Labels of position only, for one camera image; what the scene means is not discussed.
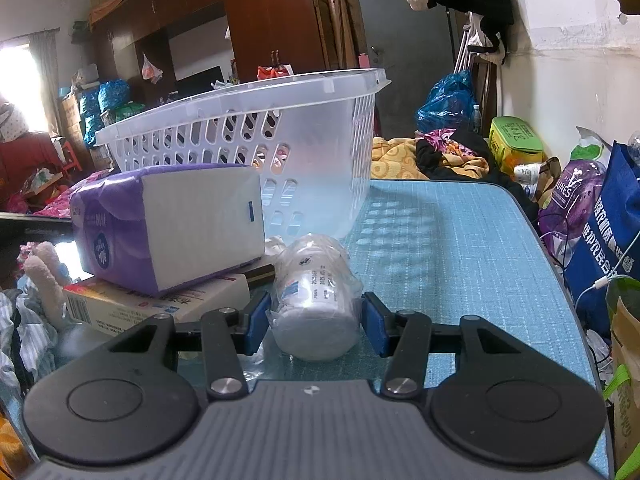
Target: blue tablecloth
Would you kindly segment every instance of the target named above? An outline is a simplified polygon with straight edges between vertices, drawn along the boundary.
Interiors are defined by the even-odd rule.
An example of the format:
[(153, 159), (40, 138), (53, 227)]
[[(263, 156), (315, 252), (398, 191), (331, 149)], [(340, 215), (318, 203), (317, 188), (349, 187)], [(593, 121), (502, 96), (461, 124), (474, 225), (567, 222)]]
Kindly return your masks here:
[[(390, 310), (411, 308), (451, 324), (464, 314), (478, 314), (596, 386), (572, 307), (505, 190), (375, 180), (344, 243), (365, 290), (373, 290)], [(268, 337), (264, 361), (255, 369), (261, 379), (379, 382), (386, 364), (364, 334), (344, 357), (314, 364), (281, 354)], [(453, 372), (453, 355), (431, 356), (426, 385), (436, 386)], [(604, 435), (591, 464), (608, 475)]]

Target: blue tote bag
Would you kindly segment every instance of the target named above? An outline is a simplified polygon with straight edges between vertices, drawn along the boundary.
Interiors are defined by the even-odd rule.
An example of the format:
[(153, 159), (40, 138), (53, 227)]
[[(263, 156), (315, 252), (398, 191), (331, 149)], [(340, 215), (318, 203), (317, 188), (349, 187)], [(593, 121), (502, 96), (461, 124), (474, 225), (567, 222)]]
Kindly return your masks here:
[[(612, 276), (626, 248), (640, 230), (640, 168), (628, 154), (624, 144), (614, 143), (599, 199), (564, 276), (574, 297), (603, 276)], [(640, 280), (640, 241), (631, 247), (616, 274), (627, 274)], [(590, 290), (578, 303), (580, 322), (609, 338), (609, 315), (605, 303), (607, 288)]]

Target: purple bag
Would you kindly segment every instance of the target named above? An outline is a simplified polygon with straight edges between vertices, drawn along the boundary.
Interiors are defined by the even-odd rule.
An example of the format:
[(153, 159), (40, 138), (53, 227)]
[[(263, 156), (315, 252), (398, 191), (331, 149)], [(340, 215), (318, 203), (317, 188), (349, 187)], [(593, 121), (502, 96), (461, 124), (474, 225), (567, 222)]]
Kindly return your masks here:
[(538, 213), (546, 248), (564, 265), (571, 260), (573, 248), (582, 236), (606, 173), (607, 169), (596, 160), (569, 161), (548, 204)]

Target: purple tissue packaging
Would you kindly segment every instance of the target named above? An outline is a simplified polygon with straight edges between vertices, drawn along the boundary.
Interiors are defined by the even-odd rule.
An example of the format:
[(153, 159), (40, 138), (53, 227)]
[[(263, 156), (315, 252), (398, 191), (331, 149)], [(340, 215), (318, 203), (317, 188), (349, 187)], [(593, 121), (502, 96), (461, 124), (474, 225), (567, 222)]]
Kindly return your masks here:
[(71, 198), (82, 268), (160, 296), (264, 254), (260, 176), (238, 164), (153, 166)]

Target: laundry basket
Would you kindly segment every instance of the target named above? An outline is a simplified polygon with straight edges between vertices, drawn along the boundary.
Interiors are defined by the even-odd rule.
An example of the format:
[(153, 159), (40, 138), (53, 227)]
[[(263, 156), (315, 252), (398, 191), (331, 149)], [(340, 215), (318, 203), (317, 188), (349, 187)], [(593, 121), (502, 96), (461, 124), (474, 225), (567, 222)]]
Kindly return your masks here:
[(260, 171), (266, 236), (340, 238), (369, 189), (374, 98), (389, 83), (382, 69), (246, 83), (107, 126), (97, 143), (109, 145), (121, 171), (251, 164)]

